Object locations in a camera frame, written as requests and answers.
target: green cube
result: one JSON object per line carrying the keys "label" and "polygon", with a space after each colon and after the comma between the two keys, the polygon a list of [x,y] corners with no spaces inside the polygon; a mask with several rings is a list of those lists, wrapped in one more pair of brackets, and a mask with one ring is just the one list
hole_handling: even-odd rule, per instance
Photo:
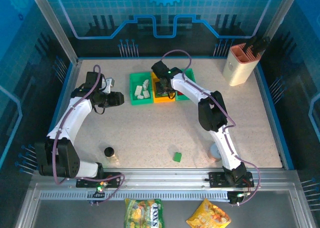
{"label": "green cube", "polygon": [[181,156],[182,156],[182,154],[181,154],[180,152],[176,152],[176,153],[174,154],[173,160],[174,160],[175,162],[180,162],[180,161],[181,161]]}

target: white block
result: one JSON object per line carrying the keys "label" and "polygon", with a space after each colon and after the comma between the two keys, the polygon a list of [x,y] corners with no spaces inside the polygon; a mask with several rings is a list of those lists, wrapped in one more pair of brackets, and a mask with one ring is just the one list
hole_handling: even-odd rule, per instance
{"label": "white block", "polygon": [[143,91],[142,93],[143,93],[144,98],[150,97],[149,91]]}
{"label": "white block", "polygon": [[149,80],[147,79],[147,80],[145,80],[143,83],[144,83],[144,84],[143,84],[143,88],[144,88],[144,90],[146,91],[146,90],[148,89],[148,86],[149,86]]}
{"label": "white block", "polygon": [[135,89],[135,96],[139,96],[141,94],[141,91],[142,91],[142,86],[137,86],[136,89]]}

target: yellow snack bag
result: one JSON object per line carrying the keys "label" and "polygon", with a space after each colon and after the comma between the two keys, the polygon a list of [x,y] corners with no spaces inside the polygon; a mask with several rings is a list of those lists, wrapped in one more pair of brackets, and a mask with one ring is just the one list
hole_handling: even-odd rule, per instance
{"label": "yellow snack bag", "polygon": [[225,228],[231,219],[223,210],[205,199],[186,222],[191,228]]}

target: snack bag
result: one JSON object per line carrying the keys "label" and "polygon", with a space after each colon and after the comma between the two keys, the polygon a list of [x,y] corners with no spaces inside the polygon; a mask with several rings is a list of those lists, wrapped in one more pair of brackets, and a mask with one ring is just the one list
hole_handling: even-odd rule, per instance
{"label": "snack bag", "polygon": [[165,228],[160,199],[125,200],[124,228]]}
{"label": "snack bag", "polygon": [[187,220],[192,228],[225,228],[231,219],[219,207],[205,199],[195,213]]}

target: black lid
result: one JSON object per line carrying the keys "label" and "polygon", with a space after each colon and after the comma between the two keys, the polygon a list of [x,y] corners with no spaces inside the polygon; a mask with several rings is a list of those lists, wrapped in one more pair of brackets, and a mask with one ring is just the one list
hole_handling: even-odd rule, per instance
{"label": "black lid", "polygon": [[106,157],[112,157],[114,155],[115,151],[112,147],[107,147],[104,150],[104,154]]}

